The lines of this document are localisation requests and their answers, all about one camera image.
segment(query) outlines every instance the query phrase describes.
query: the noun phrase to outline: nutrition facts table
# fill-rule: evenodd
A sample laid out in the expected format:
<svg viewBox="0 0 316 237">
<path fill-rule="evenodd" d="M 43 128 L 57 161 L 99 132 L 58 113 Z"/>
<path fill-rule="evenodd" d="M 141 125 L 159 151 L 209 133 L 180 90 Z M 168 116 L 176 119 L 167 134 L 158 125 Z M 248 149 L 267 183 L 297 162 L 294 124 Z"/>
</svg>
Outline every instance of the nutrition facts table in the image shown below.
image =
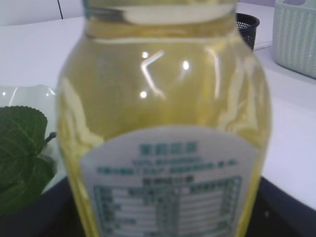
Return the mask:
<svg viewBox="0 0 316 237">
<path fill-rule="evenodd" d="M 94 186 L 104 237 L 215 237 L 232 228 L 240 177 L 184 185 Z"/>
</svg>

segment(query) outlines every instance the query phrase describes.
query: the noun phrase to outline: green leaf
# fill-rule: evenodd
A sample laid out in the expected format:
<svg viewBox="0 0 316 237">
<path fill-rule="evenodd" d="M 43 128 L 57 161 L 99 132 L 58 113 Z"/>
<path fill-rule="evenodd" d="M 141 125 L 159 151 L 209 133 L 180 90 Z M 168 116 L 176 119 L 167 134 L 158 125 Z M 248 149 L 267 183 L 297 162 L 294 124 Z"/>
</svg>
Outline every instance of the green leaf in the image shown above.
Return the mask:
<svg viewBox="0 0 316 237">
<path fill-rule="evenodd" d="M 27 181 L 21 181 L 0 192 L 0 215 L 16 212 L 36 200 L 54 177 L 52 165 L 42 158 L 30 158 L 34 167 Z"/>
<path fill-rule="evenodd" d="M 0 215 L 30 204 L 53 178 L 54 161 L 38 158 L 46 126 L 36 109 L 0 108 Z"/>
<path fill-rule="evenodd" d="M 47 118 L 36 109 L 0 108 L 0 189 L 30 177 L 34 161 L 29 157 L 42 151 L 46 126 Z"/>
</svg>

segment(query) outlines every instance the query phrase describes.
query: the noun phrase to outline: white label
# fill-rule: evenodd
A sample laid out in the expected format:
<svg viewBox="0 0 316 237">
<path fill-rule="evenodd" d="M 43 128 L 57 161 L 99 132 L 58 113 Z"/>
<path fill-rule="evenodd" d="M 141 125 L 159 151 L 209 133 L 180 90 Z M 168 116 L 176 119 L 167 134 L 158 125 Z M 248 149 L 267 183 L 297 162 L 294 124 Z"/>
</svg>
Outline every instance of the white label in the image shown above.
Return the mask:
<svg viewBox="0 0 316 237">
<path fill-rule="evenodd" d="M 257 150 L 200 126 L 119 136 L 81 160 L 101 237 L 233 237 Z"/>
</svg>

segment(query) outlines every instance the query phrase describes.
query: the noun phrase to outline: white plate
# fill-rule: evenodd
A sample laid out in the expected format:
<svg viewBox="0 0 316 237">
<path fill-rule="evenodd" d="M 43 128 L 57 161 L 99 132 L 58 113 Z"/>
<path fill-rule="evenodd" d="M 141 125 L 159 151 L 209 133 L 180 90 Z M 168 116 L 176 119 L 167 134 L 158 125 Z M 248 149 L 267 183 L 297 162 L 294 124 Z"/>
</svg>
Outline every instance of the white plate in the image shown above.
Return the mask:
<svg viewBox="0 0 316 237">
<path fill-rule="evenodd" d="M 47 117 L 48 123 L 45 137 L 56 131 L 55 99 L 56 93 L 54 89 L 45 85 L 32 87 L 0 86 L 0 107 L 29 106 L 40 110 Z M 57 173 L 47 184 L 43 193 L 66 177 L 66 169 L 56 139 L 48 143 L 44 154 L 51 156 L 56 161 Z"/>
</svg>

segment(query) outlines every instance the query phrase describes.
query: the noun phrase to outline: white wall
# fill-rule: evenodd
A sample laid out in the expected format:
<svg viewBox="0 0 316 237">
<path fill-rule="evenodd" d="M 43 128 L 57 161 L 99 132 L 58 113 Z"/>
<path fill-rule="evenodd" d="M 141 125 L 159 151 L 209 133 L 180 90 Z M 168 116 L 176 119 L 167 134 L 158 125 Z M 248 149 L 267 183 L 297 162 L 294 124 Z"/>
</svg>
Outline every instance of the white wall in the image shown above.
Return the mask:
<svg viewBox="0 0 316 237">
<path fill-rule="evenodd" d="M 0 0 L 0 26 L 61 19 L 57 0 Z"/>
<path fill-rule="evenodd" d="M 59 0 L 64 18 L 83 16 L 82 0 Z"/>
</svg>

